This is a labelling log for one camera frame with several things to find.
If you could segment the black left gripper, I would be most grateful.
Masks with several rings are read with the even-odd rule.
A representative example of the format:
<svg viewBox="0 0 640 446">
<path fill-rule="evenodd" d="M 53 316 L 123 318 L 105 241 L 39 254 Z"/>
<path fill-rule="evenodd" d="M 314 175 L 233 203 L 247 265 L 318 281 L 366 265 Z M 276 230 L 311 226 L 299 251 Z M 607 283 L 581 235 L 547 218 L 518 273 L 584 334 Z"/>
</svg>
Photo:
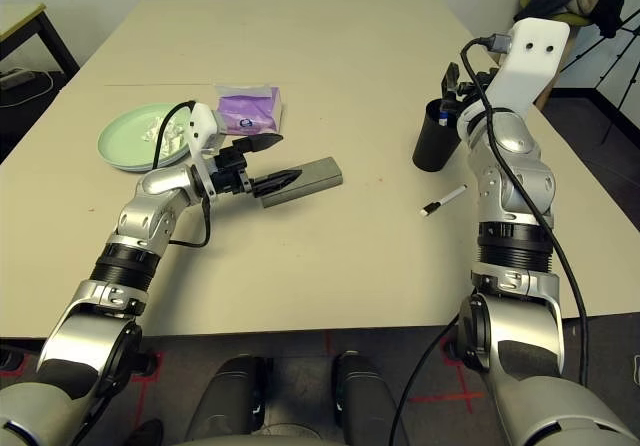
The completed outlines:
<svg viewBox="0 0 640 446">
<path fill-rule="evenodd" d="M 219 150 L 214 156 L 216 170 L 211 181 L 217 194 L 251 193 L 254 197 L 264 197 L 282 190 L 294 182 L 301 169 L 285 169 L 257 179 L 249 179 L 244 154 L 266 150 L 283 140 L 280 134 L 255 134 L 232 141 L 232 146 Z"/>
</svg>

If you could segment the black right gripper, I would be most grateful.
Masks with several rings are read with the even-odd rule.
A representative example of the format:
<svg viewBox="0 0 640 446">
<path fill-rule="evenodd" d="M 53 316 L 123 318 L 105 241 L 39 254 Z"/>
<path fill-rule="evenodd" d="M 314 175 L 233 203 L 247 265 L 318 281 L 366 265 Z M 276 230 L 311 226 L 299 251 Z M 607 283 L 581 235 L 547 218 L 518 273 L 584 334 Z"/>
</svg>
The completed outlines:
<svg viewBox="0 0 640 446">
<path fill-rule="evenodd" d="M 489 87 L 497 72 L 497 67 L 491 67 L 488 72 L 480 71 L 476 73 L 483 91 Z M 444 92 L 440 103 L 441 111 L 462 114 L 469 106 L 481 100 L 475 83 L 473 81 L 459 82 L 459 76 L 458 64 L 450 62 L 443 77 Z"/>
</svg>

